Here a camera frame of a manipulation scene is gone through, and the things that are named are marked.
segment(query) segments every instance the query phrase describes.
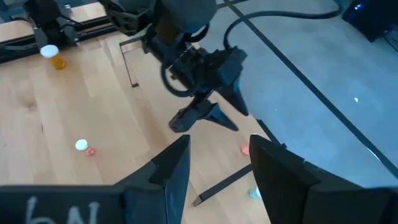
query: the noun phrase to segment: blue light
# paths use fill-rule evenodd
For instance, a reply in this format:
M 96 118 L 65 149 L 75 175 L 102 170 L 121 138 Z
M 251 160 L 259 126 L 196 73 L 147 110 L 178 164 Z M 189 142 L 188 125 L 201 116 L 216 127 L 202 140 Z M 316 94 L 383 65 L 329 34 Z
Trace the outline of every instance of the blue light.
M 362 4 L 358 4 L 358 5 L 355 6 L 355 10 L 358 10 L 358 9 L 360 9 L 361 7 L 362 7 Z

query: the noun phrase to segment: wooden table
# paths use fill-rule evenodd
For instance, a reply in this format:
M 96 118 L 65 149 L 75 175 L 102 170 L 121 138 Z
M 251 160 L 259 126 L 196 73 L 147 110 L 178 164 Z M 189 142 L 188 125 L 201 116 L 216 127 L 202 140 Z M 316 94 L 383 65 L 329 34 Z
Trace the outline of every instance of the wooden table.
M 103 16 L 100 9 L 98 3 L 74 8 L 74 19 Z M 2 40 L 29 34 L 24 26 L 0 25 Z M 10 27 L 14 36 L 4 32 Z M 63 70 L 54 70 L 39 55 L 0 65 L 0 184 L 114 184 L 181 135 L 168 122 L 190 99 L 164 88 L 160 63 L 144 54 L 140 43 L 124 46 L 122 53 L 124 40 L 113 33 L 65 50 Z M 139 87 L 131 88 L 122 54 Z M 216 93 L 211 100 L 240 131 L 208 121 L 189 130 L 192 158 L 183 223 L 267 223 L 262 202 L 247 194 L 256 185 L 252 174 L 199 207 L 191 205 L 198 193 L 249 164 L 239 146 L 251 133 L 266 136 L 252 116 L 239 114 Z M 96 148 L 94 157 L 74 148 L 82 138 Z

